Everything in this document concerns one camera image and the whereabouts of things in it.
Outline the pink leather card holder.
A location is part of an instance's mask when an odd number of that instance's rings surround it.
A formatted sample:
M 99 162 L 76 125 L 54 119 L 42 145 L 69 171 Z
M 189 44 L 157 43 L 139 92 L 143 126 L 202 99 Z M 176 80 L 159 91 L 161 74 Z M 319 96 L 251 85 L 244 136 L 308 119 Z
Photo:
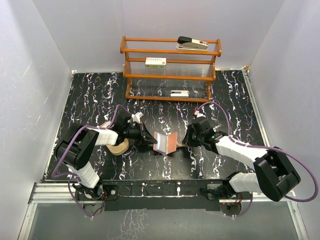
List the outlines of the pink leather card holder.
M 161 134 L 154 132 L 153 136 L 157 143 L 153 144 L 153 150 L 157 153 L 168 155 L 177 150 L 177 148 L 185 147 L 183 143 L 178 142 L 178 133 Z

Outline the beige wooden tray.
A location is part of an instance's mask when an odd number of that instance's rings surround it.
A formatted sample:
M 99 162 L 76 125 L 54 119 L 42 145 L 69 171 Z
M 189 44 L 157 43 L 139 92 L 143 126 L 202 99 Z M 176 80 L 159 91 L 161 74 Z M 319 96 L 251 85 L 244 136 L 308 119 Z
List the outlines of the beige wooden tray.
M 111 152 L 112 155 L 120 156 L 129 149 L 129 146 L 130 146 L 129 140 L 125 138 L 124 141 L 117 146 L 107 145 L 106 147 L 108 148 L 108 150 Z

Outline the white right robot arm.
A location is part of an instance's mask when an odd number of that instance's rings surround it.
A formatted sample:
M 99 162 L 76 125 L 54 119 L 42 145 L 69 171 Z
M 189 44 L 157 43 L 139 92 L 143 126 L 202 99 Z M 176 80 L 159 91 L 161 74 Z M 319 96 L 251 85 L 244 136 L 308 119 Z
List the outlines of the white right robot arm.
M 263 193 L 270 200 L 278 202 L 301 181 L 280 148 L 250 147 L 223 131 L 214 131 L 203 116 L 192 120 L 182 142 L 188 147 L 203 146 L 208 151 L 232 158 L 253 169 L 252 173 L 232 173 L 222 181 L 221 186 L 211 190 L 211 194 L 233 199 L 243 192 Z

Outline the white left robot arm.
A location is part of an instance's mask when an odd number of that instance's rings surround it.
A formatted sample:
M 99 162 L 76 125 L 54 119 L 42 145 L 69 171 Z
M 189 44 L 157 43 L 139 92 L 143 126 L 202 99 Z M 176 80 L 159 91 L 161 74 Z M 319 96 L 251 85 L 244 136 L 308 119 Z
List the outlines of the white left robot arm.
M 72 124 L 57 144 L 55 156 L 76 174 L 76 179 L 86 188 L 85 192 L 91 199 L 99 199 L 104 189 L 90 164 L 96 146 L 118 146 L 126 139 L 142 146 L 157 143 L 140 118 L 139 112 L 115 116 L 108 125 L 100 127 Z

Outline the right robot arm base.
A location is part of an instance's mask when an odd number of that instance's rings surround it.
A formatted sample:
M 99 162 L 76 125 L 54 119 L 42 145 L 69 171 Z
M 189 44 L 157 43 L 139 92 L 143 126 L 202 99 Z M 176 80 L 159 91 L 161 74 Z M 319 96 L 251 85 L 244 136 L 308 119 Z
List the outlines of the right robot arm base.
M 204 196 L 207 200 L 231 200 L 232 204 L 240 204 L 243 200 L 242 192 L 235 192 L 229 185 L 207 184 L 201 187 L 199 194 Z

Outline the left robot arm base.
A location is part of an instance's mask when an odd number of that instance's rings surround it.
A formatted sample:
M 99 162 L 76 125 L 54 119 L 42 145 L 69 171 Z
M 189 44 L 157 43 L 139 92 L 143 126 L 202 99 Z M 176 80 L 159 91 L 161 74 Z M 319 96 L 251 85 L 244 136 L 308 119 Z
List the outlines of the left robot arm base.
M 85 216 L 89 217 L 91 220 L 94 219 L 97 213 L 101 213 L 105 210 L 107 201 L 116 201 L 119 198 L 119 187 L 117 185 L 102 184 L 100 181 L 94 188 L 88 188 L 81 183 L 68 183 L 67 187 L 72 200 L 80 207 Z M 86 207 L 88 204 L 85 205 L 84 203 L 80 203 L 82 197 L 84 198 L 84 201 L 100 202 L 100 207 L 94 211 L 87 210 Z

